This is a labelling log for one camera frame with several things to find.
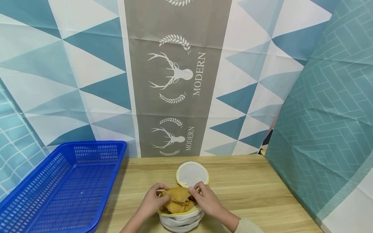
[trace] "sleeve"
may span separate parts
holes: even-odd
[[[264,231],[252,221],[242,218],[238,223],[235,233],[264,233]]]

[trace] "left hand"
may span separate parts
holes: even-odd
[[[157,191],[159,189],[168,190],[168,186],[160,183],[156,183],[155,185],[153,185],[145,194],[145,197],[142,200],[142,203],[139,206],[136,214],[139,214],[144,219],[150,218],[158,211],[159,208],[161,208],[161,206],[171,200],[170,194],[158,198]]]

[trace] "wooden table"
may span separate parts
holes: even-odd
[[[202,164],[209,172],[211,189],[223,205],[234,214],[249,218],[265,233],[322,233],[260,155],[125,159],[97,233],[118,233],[156,182],[176,187],[176,170],[186,161]],[[155,214],[143,225],[141,232],[169,231],[163,228]],[[205,215],[191,232],[220,233],[228,230]]]

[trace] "laurel wreath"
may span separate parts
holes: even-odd
[[[161,120],[159,122],[159,124],[161,125],[165,122],[173,122],[173,123],[177,124],[178,126],[180,126],[180,128],[183,128],[183,123],[179,119],[176,119],[176,118],[173,118],[173,117],[168,117],[168,118],[164,118],[163,120]]]
[[[188,3],[190,3],[190,1],[193,1],[193,0],[166,0],[166,1],[175,6],[181,6],[181,5],[185,6]]]
[[[188,54],[190,53],[189,42],[187,42],[187,40],[184,37],[182,37],[182,36],[175,35],[175,34],[173,34],[173,35],[172,34],[171,35],[167,35],[162,40],[159,41],[159,46],[162,46],[162,45],[164,45],[167,42],[179,43],[179,44],[181,44],[183,46],[184,50],[186,50],[188,52]]]
[[[174,98],[174,99],[169,99],[167,97],[165,97],[164,95],[162,94],[159,94],[159,97],[166,103],[169,103],[169,104],[177,104],[177,103],[180,103],[181,101],[183,101],[185,99],[185,97],[187,96],[187,94],[184,92],[184,94],[181,94],[179,97],[177,98]]]
[[[174,151],[172,153],[164,153],[162,151],[159,151],[160,154],[163,154],[164,156],[173,156],[175,154],[178,154],[180,152],[180,150],[178,149],[177,151]]]

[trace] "blue triangle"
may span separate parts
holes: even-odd
[[[264,44],[226,57],[226,59],[258,81],[266,60],[269,44],[270,41],[267,41]]]
[[[36,115],[64,116],[89,123],[79,90],[51,99],[27,113]]]
[[[329,11],[330,13],[334,13],[335,9],[337,8],[338,3],[341,0],[311,0],[317,5],[321,6],[325,10]]]
[[[48,146],[60,145],[64,142],[78,142],[78,141],[95,141],[95,137],[90,125],[79,127],[56,138]]]
[[[135,138],[135,127],[132,112],[113,116],[92,124]]]
[[[268,76],[259,82],[265,88],[275,93],[282,100],[285,100],[300,73],[301,71],[279,73]]]
[[[259,148],[262,145],[267,134],[268,134],[268,130],[260,131],[253,135],[240,139],[240,141],[252,147]]]
[[[280,112],[281,106],[281,104],[268,105],[252,113],[249,113],[248,116],[251,116],[258,121],[271,126],[278,113]]]
[[[1,62],[0,67],[77,87],[62,40]]]
[[[327,22],[316,24],[308,28],[279,35],[272,40],[277,47],[302,65],[305,65],[326,26]]]
[[[237,91],[219,96],[217,99],[247,114],[257,85],[258,83],[251,84]]]
[[[119,17],[64,40],[113,66],[126,70]]]
[[[61,38],[48,0],[2,0],[0,14]]]
[[[236,147],[237,141],[227,143],[224,145],[220,145],[218,147],[214,147],[211,149],[206,150],[206,152],[213,154],[213,155],[232,155],[233,150]]]
[[[304,60],[300,60],[300,59],[294,59],[294,60],[299,62],[302,66],[305,66],[307,64],[307,61],[304,61]]]
[[[242,125],[244,124],[246,116],[242,116],[238,119],[234,119],[228,122],[224,122],[220,125],[215,125],[210,129],[215,130],[219,133],[227,135],[231,138],[238,140],[239,134],[241,133]]]
[[[80,90],[131,110],[127,73],[96,82]]]
[[[118,1],[117,0],[93,0],[119,16]]]
[[[272,37],[283,2],[284,0],[243,0],[238,4]]]

